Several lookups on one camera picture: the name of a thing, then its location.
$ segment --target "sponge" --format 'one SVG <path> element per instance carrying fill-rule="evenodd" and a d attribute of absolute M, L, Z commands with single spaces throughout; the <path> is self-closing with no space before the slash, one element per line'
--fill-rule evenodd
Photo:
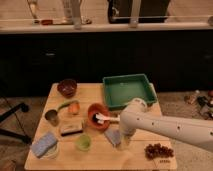
<path fill-rule="evenodd" d="M 120 137 L 120 132 L 119 130 L 113 130 L 113 129 L 107 129 L 104 132 L 104 135 L 107 137 L 109 142 L 116 147 L 121 143 L 121 137 Z"/>
<path fill-rule="evenodd" d="M 56 145 L 58 140 L 52 132 L 47 132 L 43 137 L 30 146 L 34 155 L 41 158 L 50 148 Z"/>

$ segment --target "orange bowl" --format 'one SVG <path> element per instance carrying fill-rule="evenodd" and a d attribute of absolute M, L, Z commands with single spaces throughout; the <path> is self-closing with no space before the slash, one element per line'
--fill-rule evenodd
<path fill-rule="evenodd" d="M 109 127 L 110 121 L 105 120 L 103 124 L 97 123 L 97 119 L 95 118 L 97 113 L 110 116 L 109 110 L 106 106 L 103 106 L 100 103 L 94 103 L 88 108 L 88 125 L 98 130 L 107 129 Z"/>

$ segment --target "plastic toy food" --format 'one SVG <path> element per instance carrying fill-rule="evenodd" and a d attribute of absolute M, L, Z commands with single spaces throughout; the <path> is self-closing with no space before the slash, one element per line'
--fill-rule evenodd
<path fill-rule="evenodd" d="M 154 159 L 156 157 L 164 157 L 164 158 L 168 158 L 168 157 L 173 157 L 173 149 L 168 148 L 166 146 L 162 146 L 160 143 L 158 144 L 149 144 L 146 148 L 145 148 L 145 153 L 146 153 L 146 157 L 148 159 Z"/>
<path fill-rule="evenodd" d="M 69 114 L 77 115 L 79 110 L 80 110 L 80 105 L 79 105 L 79 102 L 77 100 L 73 101 L 68 106 L 68 113 Z"/>

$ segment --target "food item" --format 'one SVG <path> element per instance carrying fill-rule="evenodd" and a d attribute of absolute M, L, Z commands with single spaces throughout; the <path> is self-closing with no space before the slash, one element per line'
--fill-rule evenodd
<path fill-rule="evenodd" d="M 82 133 L 82 132 L 83 132 L 83 122 L 82 121 L 62 125 L 60 127 L 61 136 Z"/>
<path fill-rule="evenodd" d="M 154 159 L 156 157 L 168 158 L 168 157 L 174 156 L 173 154 L 174 151 L 171 148 L 168 148 L 166 146 L 161 146 L 160 143 L 154 144 L 154 145 L 149 144 L 145 148 L 145 153 L 148 159 Z"/>
<path fill-rule="evenodd" d="M 80 105 L 77 100 L 72 101 L 68 106 L 68 113 L 77 115 L 80 110 Z"/>
<path fill-rule="evenodd" d="M 72 101 L 67 101 L 67 102 L 62 103 L 62 104 L 58 107 L 57 111 L 59 112 L 62 108 L 69 106 L 70 103 L 72 103 Z"/>

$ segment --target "small cup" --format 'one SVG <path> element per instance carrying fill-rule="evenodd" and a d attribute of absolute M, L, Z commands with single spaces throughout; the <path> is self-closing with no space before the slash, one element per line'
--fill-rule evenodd
<path fill-rule="evenodd" d="M 48 110 L 45 113 L 45 119 L 49 121 L 52 126 L 57 126 L 59 124 L 58 112 L 54 109 Z"/>
<path fill-rule="evenodd" d="M 87 134 L 82 134 L 75 141 L 75 145 L 81 151 L 88 151 L 91 146 L 91 138 Z"/>

